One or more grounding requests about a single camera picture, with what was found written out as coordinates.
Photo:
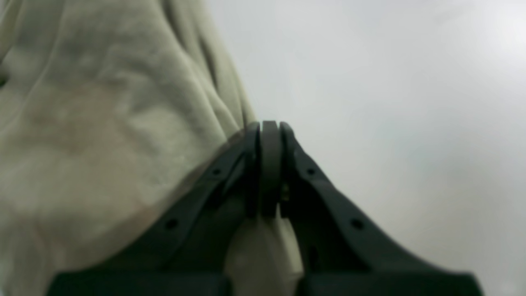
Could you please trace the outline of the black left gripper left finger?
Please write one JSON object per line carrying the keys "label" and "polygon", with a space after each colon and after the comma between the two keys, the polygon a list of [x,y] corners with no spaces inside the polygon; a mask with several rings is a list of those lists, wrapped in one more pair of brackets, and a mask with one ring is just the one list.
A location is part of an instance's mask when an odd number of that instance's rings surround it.
{"label": "black left gripper left finger", "polygon": [[259,123],[220,154],[192,190],[115,256],[55,277],[49,296],[231,296],[231,240],[257,214]]}

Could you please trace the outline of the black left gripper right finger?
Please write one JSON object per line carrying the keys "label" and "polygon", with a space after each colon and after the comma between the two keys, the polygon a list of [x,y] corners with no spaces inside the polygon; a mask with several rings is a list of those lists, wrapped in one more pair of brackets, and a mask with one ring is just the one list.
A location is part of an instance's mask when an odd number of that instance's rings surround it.
{"label": "black left gripper right finger", "polygon": [[325,176],[282,122],[261,125],[261,213],[289,219],[305,275],[297,296],[481,296],[470,273],[439,268],[380,229]]}

